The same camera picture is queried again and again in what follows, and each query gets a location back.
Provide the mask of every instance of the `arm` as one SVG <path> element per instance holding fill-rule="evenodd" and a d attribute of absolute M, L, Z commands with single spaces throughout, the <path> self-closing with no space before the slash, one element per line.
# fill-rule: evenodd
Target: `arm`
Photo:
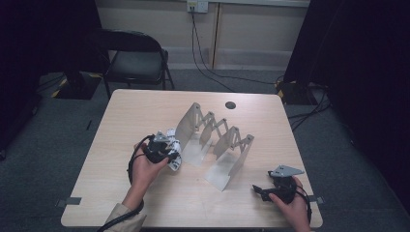
<path fill-rule="evenodd" d="M 124 215 L 135 210 L 142 201 L 148 187 L 157 178 L 161 169 L 163 169 L 168 159 L 164 159 L 159 163 L 151 163 L 144 155 L 143 148 L 146 144 L 142 144 L 141 148 L 135 153 L 136 160 L 132 165 L 132 185 L 127 192 L 122 204 L 117 204 L 111 212 L 107 221 Z M 139 214 L 124 220 L 105 231 L 139 231 L 146 216 Z"/>
<path fill-rule="evenodd" d="M 296 185 L 302 187 L 301 181 L 298 178 L 295 179 Z M 297 191 L 303 194 L 301 188 L 297 188 Z M 272 201 L 280 208 L 287 222 L 297 231 L 297 232 L 306 232 L 310 231 L 310 226 L 308 223 L 307 217 L 307 203 L 299 194 L 295 194 L 293 201 L 286 205 L 283 201 L 280 200 L 276 195 L 269 194 Z"/>

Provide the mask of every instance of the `gray carpet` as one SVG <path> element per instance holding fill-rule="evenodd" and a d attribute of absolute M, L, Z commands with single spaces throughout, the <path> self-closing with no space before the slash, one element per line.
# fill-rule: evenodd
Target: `gray carpet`
<path fill-rule="evenodd" d="M 276 93 L 273 84 L 214 77 L 227 89 L 197 70 L 171 73 L 179 91 Z M 270 83 L 282 75 L 282 72 L 266 71 L 218 73 Z M 42 82 L 58 75 L 45 76 Z M 123 84 L 110 86 L 112 90 L 126 88 Z M 6 160 L 0 162 L 0 231 L 96 230 L 65 228 L 60 222 L 64 209 L 55 207 L 55 203 L 69 197 L 73 190 L 105 111 L 107 96 L 102 82 L 89 101 L 51 98 L 55 88 L 52 86 L 41 92 L 44 98 L 37 114 L 9 146 Z M 320 97 L 321 92 L 318 90 L 314 94 Z M 288 116 L 307 113 L 313 108 L 309 105 L 285 106 Z M 323 226 L 315 231 L 410 231 L 408 215 L 379 172 L 352 146 L 347 132 L 347 127 L 332 109 L 308 118 L 295 130 L 312 188 L 326 201 L 319 206 Z"/>

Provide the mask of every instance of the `black curtain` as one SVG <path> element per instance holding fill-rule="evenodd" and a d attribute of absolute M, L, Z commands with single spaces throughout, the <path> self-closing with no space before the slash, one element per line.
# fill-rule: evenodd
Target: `black curtain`
<path fill-rule="evenodd" d="M 0 1 L 0 150 L 28 117 L 41 75 L 101 71 L 84 40 L 99 27 L 94 0 Z"/>
<path fill-rule="evenodd" d="M 311 0 L 284 80 L 329 86 L 355 145 L 410 212 L 410 3 Z"/>

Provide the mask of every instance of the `wrist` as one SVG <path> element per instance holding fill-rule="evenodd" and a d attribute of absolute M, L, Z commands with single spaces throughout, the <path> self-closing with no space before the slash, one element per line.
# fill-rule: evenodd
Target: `wrist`
<path fill-rule="evenodd" d="M 131 211 L 135 210 L 141 204 L 148 187 L 132 185 L 124 198 L 123 205 Z"/>

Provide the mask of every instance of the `office chair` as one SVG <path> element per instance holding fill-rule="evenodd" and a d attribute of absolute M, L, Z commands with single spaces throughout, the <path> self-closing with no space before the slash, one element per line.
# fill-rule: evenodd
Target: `office chair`
<path fill-rule="evenodd" d="M 102 79 L 109 99 L 108 82 L 127 83 L 129 87 L 131 83 L 162 83 L 165 90 L 165 80 L 169 80 L 175 89 L 167 65 L 168 52 L 154 38 L 135 31 L 96 29 L 88 34 L 87 39 L 99 49 L 116 51 L 111 62 L 109 57 L 100 53 L 102 67 L 108 67 L 102 70 Z"/>

